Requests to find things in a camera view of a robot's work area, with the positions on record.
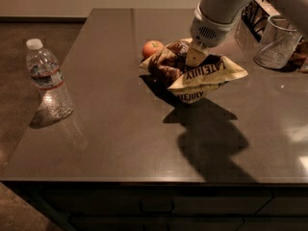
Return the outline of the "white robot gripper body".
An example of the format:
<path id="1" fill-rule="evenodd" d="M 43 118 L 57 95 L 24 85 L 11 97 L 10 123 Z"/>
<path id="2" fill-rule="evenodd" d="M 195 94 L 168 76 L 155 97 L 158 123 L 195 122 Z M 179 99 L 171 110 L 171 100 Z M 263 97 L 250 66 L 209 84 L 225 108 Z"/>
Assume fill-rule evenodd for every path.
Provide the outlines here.
<path id="1" fill-rule="evenodd" d="M 220 45 L 238 22 L 240 13 L 239 8 L 231 6 L 210 8 L 198 5 L 190 29 L 192 40 L 209 48 Z"/>

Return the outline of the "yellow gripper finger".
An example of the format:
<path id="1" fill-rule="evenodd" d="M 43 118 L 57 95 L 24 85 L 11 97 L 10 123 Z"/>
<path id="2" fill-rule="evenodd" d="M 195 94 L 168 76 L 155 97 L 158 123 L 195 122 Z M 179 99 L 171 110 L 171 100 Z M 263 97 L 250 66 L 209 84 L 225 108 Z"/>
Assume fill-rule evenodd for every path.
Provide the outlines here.
<path id="1" fill-rule="evenodd" d="M 198 67 L 210 54 L 209 48 L 203 43 L 192 41 L 186 56 L 186 65 Z"/>

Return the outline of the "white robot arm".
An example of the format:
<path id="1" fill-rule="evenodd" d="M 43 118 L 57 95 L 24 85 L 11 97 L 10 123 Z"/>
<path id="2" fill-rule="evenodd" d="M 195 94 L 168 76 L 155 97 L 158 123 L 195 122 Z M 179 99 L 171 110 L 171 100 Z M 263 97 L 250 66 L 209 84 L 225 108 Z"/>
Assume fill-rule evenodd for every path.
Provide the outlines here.
<path id="1" fill-rule="evenodd" d="M 200 0 L 191 24 L 187 64 L 201 63 L 220 45 L 253 0 Z M 308 0 L 266 0 L 275 10 L 267 19 L 254 61 L 279 69 L 287 63 L 307 64 Z"/>

